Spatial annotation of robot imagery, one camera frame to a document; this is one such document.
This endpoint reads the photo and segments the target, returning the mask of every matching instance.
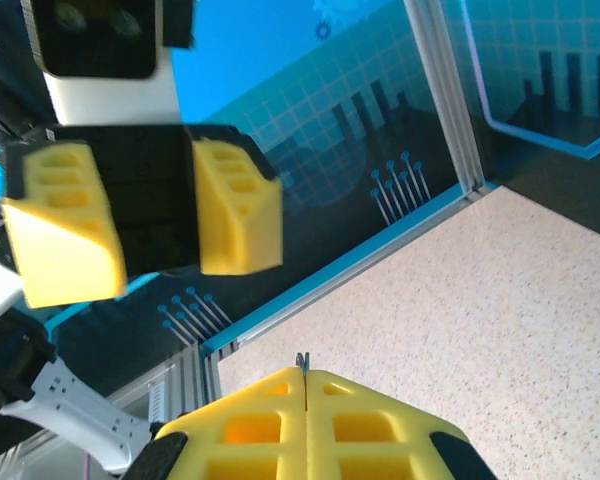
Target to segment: yellow foam object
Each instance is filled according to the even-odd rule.
[[[187,444],[169,479],[306,480],[304,378],[281,370],[163,427]]]
[[[429,435],[454,425],[332,373],[281,370],[163,427],[168,480],[453,480]]]
[[[307,404],[308,480],[453,480],[429,435],[467,441],[454,425],[318,370],[307,374]]]
[[[282,264],[282,183],[266,180],[247,152],[193,142],[200,269],[245,275]]]
[[[127,276],[89,146],[60,144],[23,158],[25,198],[1,199],[31,308],[120,296]]]

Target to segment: speckled countertop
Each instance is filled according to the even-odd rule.
[[[445,418],[499,478],[600,479],[600,236],[499,188],[220,363],[311,352]]]

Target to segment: yellow foam block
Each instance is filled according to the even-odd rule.
[[[244,149],[193,142],[200,269],[245,275],[282,264],[282,183],[268,181]]]
[[[308,480],[453,480],[429,435],[466,441],[454,425],[323,371],[307,403]]]
[[[281,370],[163,427],[188,441],[170,479],[306,480],[304,379]]]
[[[32,308],[122,295],[120,241],[91,149],[45,147],[23,158],[23,199],[2,198],[24,295]]]

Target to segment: white speckled surface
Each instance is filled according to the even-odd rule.
[[[499,188],[220,363],[310,351],[445,418],[499,478],[600,479],[600,236]]]

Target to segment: blue edge trim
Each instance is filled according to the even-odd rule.
[[[495,189],[497,187],[497,185],[489,182],[487,182],[487,185],[492,189]],[[339,275],[345,270],[348,270],[352,266],[361,262],[365,258],[372,255],[374,252],[384,247],[387,243],[391,242],[395,238],[404,234],[408,230],[412,229],[419,223],[423,222],[427,218],[431,217],[432,215],[436,214],[443,208],[447,207],[448,205],[451,205],[452,203],[456,202],[462,197],[462,188],[459,184],[454,185],[453,187],[441,193],[437,197],[433,198],[430,202],[424,204],[422,207],[410,213],[403,219],[385,228],[380,233],[374,235],[367,241],[361,243],[354,249],[350,250],[338,259],[334,260],[326,267],[323,267],[313,275],[309,276],[300,283],[291,287],[286,292],[278,295],[273,300],[265,303],[262,307],[251,312],[249,315],[234,323],[229,328],[211,337],[209,340],[204,342],[205,349],[211,352],[220,350],[222,347],[228,345],[240,335],[254,328],[260,322],[271,317],[272,315],[275,315],[287,305],[308,295],[315,289],[319,288],[321,285],[324,285],[334,276]],[[159,273],[150,273],[136,278],[133,282],[129,284],[126,295],[131,294],[132,292],[146,285],[158,276]],[[124,297],[118,297],[116,298],[116,301],[119,301],[122,298]],[[91,305],[91,303],[92,302],[85,302],[71,305],[55,317],[52,317],[47,322],[45,322],[45,327],[47,329],[47,332],[49,332],[49,336],[51,337],[51,332],[56,327],[58,327],[77,313],[87,308],[89,305]]]

